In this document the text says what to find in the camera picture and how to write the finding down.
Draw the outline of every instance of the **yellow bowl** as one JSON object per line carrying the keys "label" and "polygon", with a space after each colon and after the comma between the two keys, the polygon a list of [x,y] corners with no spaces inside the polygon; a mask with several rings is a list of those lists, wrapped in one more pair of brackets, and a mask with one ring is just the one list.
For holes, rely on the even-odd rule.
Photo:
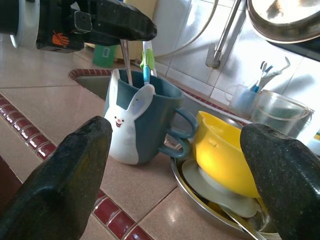
{"label": "yellow bowl", "polygon": [[237,194],[259,198],[254,178],[240,146],[241,130],[199,111],[199,130],[193,154],[199,166],[213,179]]}

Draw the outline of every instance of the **bunny mug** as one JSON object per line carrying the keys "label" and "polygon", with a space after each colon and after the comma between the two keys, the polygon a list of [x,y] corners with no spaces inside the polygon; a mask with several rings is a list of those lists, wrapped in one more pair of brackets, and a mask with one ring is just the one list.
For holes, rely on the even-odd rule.
{"label": "bunny mug", "polygon": [[[109,155],[116,161],[137,165],[152,160],[159,152],[175,158],[185,157],[192,149],[188,138],[198,130],[196,118],[181,109],[183,93],[168,81],[150,76],[144,85],[141,72],[132,71],[133,86],[125,70],[114,69],[105,99],[104,117],[111,123],[112,140]],[[189,132],[172,129],[175,113],[191,126]],[[164,145],[169,134],[182,150]]]}

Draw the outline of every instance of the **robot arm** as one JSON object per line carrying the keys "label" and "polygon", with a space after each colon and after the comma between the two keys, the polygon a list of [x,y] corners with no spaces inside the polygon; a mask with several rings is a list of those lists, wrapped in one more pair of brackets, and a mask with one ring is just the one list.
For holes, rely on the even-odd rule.
{"label": "robot arm", "polygon": [[118,0],[0,0],[0,33],[15,47],[70,53],[84,43],[149,41],[157,28],[135,7]]}

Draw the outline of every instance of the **sink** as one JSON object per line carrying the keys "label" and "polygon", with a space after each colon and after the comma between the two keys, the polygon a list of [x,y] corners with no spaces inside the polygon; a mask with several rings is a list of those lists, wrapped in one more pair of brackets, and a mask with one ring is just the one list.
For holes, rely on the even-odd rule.
{"label": "sink", "polygon": [[[102,98],[103,100],[106,99],[110,76],[78,76],[74,78],[74,81],[76,81],[78,84],[80,84],[84,88],[88,89],[93,94]],[[222,119],[223,121],[237,128],[240,128],[240,129],[242,128],[242,125],[239,122],[232,119],[232,118],[236,118],[236,116],[232,116],[229,113],[225,113],[212,106],[206,105],[205,103],[193,98],[191,95],[185,92],[184,92],[184,97],[182,101],[182,107],[185,110],[189,111],[194,116],[197,116],[197,113],[199,111],[204,111]],[[191,127],[188,124],[188,122],[178,114],[174,116],[171,126],[173,128],[180,129],[180,130],[185,130],[185,131],[191,130]],[[170,136],[167,137],[167,140],[173,144],[177,144],[177,142]]]}

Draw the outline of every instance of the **stainless steel bowl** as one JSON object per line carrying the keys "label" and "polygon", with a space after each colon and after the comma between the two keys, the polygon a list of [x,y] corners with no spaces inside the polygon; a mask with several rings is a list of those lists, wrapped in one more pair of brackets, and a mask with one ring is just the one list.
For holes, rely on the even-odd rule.
{"label": "stainless steel bowl", "polygon": [[246,7],[253,27],[271,42],[320,37],[320,0],[247,0]]}
{"label": "stainless steel bowl", "polygon": [[[182,174],[182,165],[188,158],[171,158],[171,168],[175,179],[177,180],[178,188],[183,198],[190,206],[207,222],[227,231],[228,233],[244,238],[252,239],[250,235],[242,230],[242,228],[232,221],[219,207],[219,205],[209,202],[200,196],[197,196],[186,183]],[[261,233],[268,240],[281,240],[278,233]]]}

